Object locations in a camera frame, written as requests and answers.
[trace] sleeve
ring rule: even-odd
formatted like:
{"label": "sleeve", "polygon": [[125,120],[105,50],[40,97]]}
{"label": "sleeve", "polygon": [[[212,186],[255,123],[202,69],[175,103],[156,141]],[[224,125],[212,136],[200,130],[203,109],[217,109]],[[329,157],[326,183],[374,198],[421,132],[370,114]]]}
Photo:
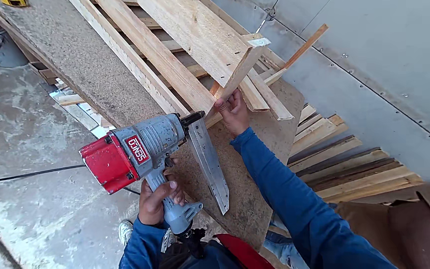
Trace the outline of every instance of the sleeve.
{"label": "sleeve", "polygon": [[168,229],[142,224],[139,217],[134,221],[134,230],[119,262],[119,269],[158,269],[162,239]]}
{"label": "sleeve", "polygon": [[266,147],[251,128],[230,143],[310,268],[395,268]]}

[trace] black cable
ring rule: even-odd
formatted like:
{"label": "black cable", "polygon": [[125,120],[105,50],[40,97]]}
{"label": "black cable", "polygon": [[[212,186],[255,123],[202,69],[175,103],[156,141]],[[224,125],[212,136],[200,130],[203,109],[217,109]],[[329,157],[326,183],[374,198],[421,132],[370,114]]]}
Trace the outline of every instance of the black cable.
{"label": "black cable", "polygon": [[45,171],[39,171],[39,172],[34,172],[34,173],[29,173],[29,174],[24,174],[24,175],[19,175],[19,176],[2,178],[2,179],[0,179],[0,181],[13,180],[13,179],[18,179],[18,178],[25,178],[25,177],[30,177],[30,176],[45,174],[45,173],[49,173],[49,172],[56,172],[56,171],[61,171],[61,170],[66,170],[66,169],[72,169],[72,168],[79,168],[79,167],[85,167],[85,166],[86,165],[84,165],[84,164],[80,164],[80,165],[74,165],[74,166],[68,166],[68,167],[55,168],[55,169],[50,169],[50,170],[45,170]]}
{"label": "black cable", "polygon": [[135,193],[135,194],[137,194],[137,195],[140,195],[140,193],[138,193],[138,192],[136,192],[136,191],[133,191],[133,190],[129,189],[128,187],[124,187],[124,190],[129,191],[129,192],[131,192],[131,193]]}

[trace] hand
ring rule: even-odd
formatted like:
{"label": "hand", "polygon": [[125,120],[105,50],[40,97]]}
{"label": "hand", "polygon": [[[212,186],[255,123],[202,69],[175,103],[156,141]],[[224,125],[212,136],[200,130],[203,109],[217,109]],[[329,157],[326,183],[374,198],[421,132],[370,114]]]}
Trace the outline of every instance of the hand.
{"label": "hand", "polygon": [[225,127],[234,139],[250,127],[247,104],[239,89],[236,89],[226,102],[218,99],[215,102],[215,109],[222,114]]}
{"label": "hand", "polygon": [[154,225],[163,222],[162,200],[166,197],[173,199],[175,204],[185,204],[185,193],[182,187],[175,181],[175,175],[165,176],[168,182],[160,185],[154,192],[147,183],[142,182],[139,199],[139,220],[145,225]]}

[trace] white sneaker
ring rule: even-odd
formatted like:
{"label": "white sneaker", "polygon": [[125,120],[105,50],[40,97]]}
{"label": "white sneaker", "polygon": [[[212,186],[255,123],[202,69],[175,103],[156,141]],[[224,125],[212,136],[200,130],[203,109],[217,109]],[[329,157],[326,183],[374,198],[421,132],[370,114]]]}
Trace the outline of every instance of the white sneaker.
{"label": "white sneaker", "polygon": [[172,233],[172,230],[168,229],[162,239],[161,252],[165,253],[167,248],[169,248],[173,243],[176,243],[176,242],[177,242],[177,239],[175,235]]}
{"label": "white sneaker", "polygon": [[123,220],[119,224],[119,241],[127,246],[127,242],[132,235],[132,231],[134,230],[134,225],[128,220]]}

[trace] senco logo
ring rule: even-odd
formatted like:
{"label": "senco logo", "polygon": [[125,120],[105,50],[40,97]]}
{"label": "senco logo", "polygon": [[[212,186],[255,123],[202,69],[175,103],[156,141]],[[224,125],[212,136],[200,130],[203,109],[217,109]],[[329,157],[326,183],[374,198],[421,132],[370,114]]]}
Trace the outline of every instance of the senco logo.
{"label": "senco logo", "polygon": [[142,146],[142,143],[140,143],[138,135],[134,135],[132,137],[127,138],[126,143],[128,147],[132,150],[132,154],[135,156],[135,160],[137,160],[139,165],[143,164],[149,159],[149,155]]}

